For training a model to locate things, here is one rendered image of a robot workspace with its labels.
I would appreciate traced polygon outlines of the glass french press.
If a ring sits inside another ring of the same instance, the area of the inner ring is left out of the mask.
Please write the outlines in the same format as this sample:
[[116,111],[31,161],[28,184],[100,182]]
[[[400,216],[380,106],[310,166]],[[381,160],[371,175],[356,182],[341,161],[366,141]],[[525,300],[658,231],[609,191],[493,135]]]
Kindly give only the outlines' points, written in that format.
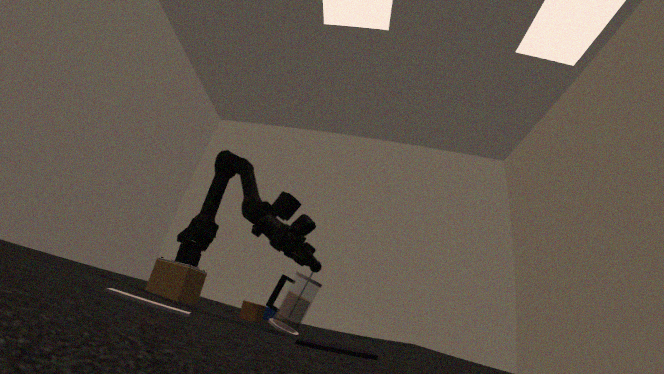
[[[292,280],[283,274],[266,304],[266,306],[276,312],[273,318],[269,319],[269,323],[279,331],[290,336],[297,337],[299,335],[297,330],[306,317],[306,313],[313,303],[313,300],[318,293],[318,289],[322,286],[315,280],[311,279],[313,272],[319,272],[321,269],[321,263],[318,261],[316,262],[317,264],[315,266],[309,265],[312,270],[310,277],[296,272],[296,275]],[[282,299],[281,304],[276,308],[273,306],[273,303],[279,296],[279,292],[287,280],[291,285]]]

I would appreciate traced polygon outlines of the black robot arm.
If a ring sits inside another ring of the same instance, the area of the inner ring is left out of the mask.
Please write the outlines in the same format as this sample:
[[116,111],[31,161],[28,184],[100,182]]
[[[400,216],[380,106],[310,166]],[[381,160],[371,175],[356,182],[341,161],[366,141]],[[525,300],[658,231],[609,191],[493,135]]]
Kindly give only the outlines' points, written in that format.
[[[189,263],[198,268],[201,251],[206,251],[216,237],[218,231],[218,225],[215,223],[216,213],[227,184],[236,173],[241,175],[244,196],[242,214],[245,219],[254,224],[251,231],[253,235],[260,237],[263,233],[268,238],[272,227],[277,223],[282,223],[277,217],[287,221],[301,206],[296,198],[283,191],[272,205],[267,201],[262,202],[257,190],[254,166],[248,160],[229,150],[222,151],[216,156],[214,170],[215,176],[201,212],[192,219],[184,231],[177,235],[177,241],[181,244],[174,262]],[[304,242],[306,239],[304,236],[310,234],[316,225],[310,217],[303,214],[290,227],[295,231],[295,235],[303,238]]]

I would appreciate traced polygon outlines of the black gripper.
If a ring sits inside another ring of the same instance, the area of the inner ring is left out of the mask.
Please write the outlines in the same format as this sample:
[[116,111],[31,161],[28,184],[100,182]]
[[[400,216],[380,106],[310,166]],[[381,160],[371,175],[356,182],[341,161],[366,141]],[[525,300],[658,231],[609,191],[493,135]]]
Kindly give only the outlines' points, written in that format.
[[276,251],[282,251],[284,255],[295,260],[301,266],[315,266],[317,260],[312,255],[315,248],[308,242],[303,243],[300,235],[284,223],[277,223],[268,234],[269,245]]

